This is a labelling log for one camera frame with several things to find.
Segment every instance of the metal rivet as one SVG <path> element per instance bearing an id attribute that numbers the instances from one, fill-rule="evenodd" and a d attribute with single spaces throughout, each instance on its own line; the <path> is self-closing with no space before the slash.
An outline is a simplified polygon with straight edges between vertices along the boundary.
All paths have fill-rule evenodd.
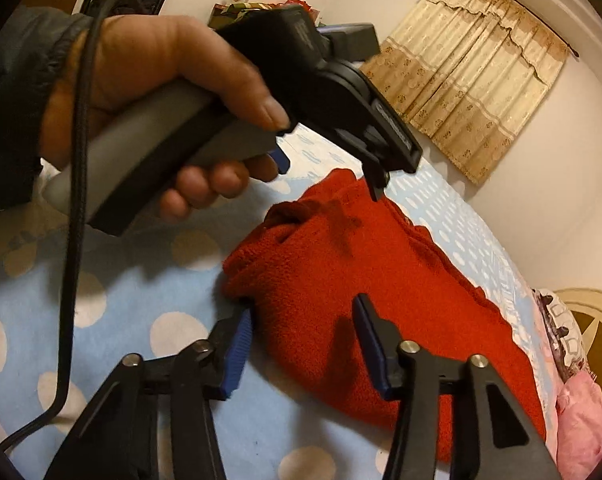
<path id="1" fill-rule="evenodd" d="M 140 362 L 141 356 L 139 354 L 128 354 L 121 359 L 123 366 L 138 366 Z"/>
<path id="2" fill-rule="evenodd" d="M 206 354 L 212 351 L 212 345 L 207 339 L 199 339 L 192 343 L 192 348 L 197 354 Z"/>
<path id="3" fill-rule="evenodd" d="M 401 341 L 399 348 L 406 354 L 415 354 L 420 350 L 420 346 L 416 341 Z"/>
<path id="4" fill-rule="evenodd" d="M 472 357 L 470 357 L 470 362 L 477 368 L 485 368 L 488 364 L 490 364 L 488 358 L 481 354 L 474 354 Z"/>

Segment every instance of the bed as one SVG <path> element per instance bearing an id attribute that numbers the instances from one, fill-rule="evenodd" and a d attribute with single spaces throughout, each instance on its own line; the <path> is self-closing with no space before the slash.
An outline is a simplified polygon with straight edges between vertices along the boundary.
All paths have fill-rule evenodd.
<path id="1" fill-rule="evenodd" d="M 219 293 L 220 264 L 271 205 L 298 198 L 333 168 L 360 174 L 354 158 L 302 126 L 280 143 L 292 163 L 286 175 L 270 184 L 255 182 L 240 198 L 219 200 L 185 224 L 164 226 L 146 216 L 122 238 L 88 230 L 70 397 L 55 425 L 11 453 L 25 478 L 43 478 L 72 421 L 124 354 L 173 354 L 228 316 L 232 304 Z M 46 170 L 37 189 L 49 175 Z M 530 358 L 547 445 L 556 453 L 559 380 L 530 288 L 481 218 L 425 160 L 415 175 L 395 174 L 386 193 L 430 230 L 512 326 L 513 340 Z M 38 195 L 27 206 L 0 212 L 0 440 L 49 406 L 54 395 L 64 220 Z M 373 479 L 385 466 L 389 433 L 307 395 L 258 345 L 240 388 L 213 410 L 230 479 Z M 159 457 L 162 477 L 171 478 L 163 420 Z M 436 477 L 447 477 L 445 465 Z"/>

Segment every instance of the handheld tool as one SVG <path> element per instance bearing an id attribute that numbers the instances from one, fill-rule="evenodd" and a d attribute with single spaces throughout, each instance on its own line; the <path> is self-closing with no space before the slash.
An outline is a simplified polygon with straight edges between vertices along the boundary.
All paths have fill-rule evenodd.
<path id="1" fill-rule="evenodd" d="M 225 480 L 209 401 L 239 386 L 252 342 L 250 311 L 216 323 L 175 356 L 124 356 L 101 385 L 45 480 L 159 480 L 158 395 L 170 396 L 175 480 Z"/>
<path id="2" fill-rule="evenodd" d="M 452 395 L 450 480 L 561 480 L 545 443 L 508 386 L 480 354 L 432 355 L 377 314 L 366 294 L 352 303 L 367 372 L 399 416 L 383 480 L 433 479 L 438 396 Z"/>
<path id="3" fill-rule="evenodd" d="M 218 33 L 253 62 L 293 128 L 302 122 L 362 162 L 374 200 L 388 172 L 414 173 L 421 147 L 365 75 L 350 62 L 378 53 L 371 24 L 315 28 L 300 6 L 252 12 Z M 137 102 L 88 148 L 86 218 L 120 235 L 185 163 L 207 167 L 276 148 L 276 134 L 237 120 L 220 100 L 176 80 Z M 70 168 L 44 197 L 67 212 Z"/>

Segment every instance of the dark jacket sleeve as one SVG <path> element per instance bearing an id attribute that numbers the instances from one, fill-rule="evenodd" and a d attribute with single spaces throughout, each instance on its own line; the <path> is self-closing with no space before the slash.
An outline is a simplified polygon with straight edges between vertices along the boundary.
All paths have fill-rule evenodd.
<path id="1" fill-rule="evenodd" d="M 0 32 L 0 209 L 31 198 L 41 170 L 41 118 L 70 46 L 90 20 L 19 7 Z"/>

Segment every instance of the pink pillow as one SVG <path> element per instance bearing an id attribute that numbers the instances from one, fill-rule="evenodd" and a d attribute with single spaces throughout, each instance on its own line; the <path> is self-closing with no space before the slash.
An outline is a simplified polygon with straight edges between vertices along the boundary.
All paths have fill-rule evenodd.
<path id="1" fill-rule="evenodd" d="M 556 400 L 556 465 L 563 480 L 585 480 L 602 459 L 602 392 L 587 371 L 570 377 Z"/>

